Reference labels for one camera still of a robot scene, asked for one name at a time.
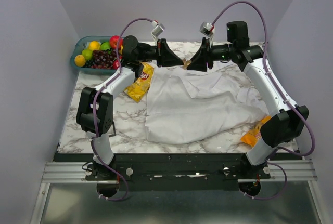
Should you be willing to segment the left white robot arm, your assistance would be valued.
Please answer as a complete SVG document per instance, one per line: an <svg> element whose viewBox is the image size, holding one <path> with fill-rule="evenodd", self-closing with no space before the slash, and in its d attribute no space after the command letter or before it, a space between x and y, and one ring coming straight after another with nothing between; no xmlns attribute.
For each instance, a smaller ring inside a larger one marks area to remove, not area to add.
<svg viewBox="0 0 333 224"><path fill-rule="evenodd" d="M112 163L108 131L113 125L113 101L128 86L132 85L143 71L143 61L156 61L160 67L183 65L183 61L168 46L165 39L158 39L155 45L140 43L129 35L123 39L121 69L106 81L81 91L76 123L91 139L94 162L100 164L97 173L104 180L115 175Z"/></svg>

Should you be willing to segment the white shirt garment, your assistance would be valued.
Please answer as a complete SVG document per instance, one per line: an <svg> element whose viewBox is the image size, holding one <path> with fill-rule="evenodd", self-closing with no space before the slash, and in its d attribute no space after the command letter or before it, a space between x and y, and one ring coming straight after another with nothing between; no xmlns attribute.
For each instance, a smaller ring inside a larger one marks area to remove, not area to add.
<svg viewBox="0 0 333 224"><path fill-rule="evenodd" d="M147 94L148 141L186 144L256 123L268 115L258 90L231 63L207 72L156 68Z"/></svg>

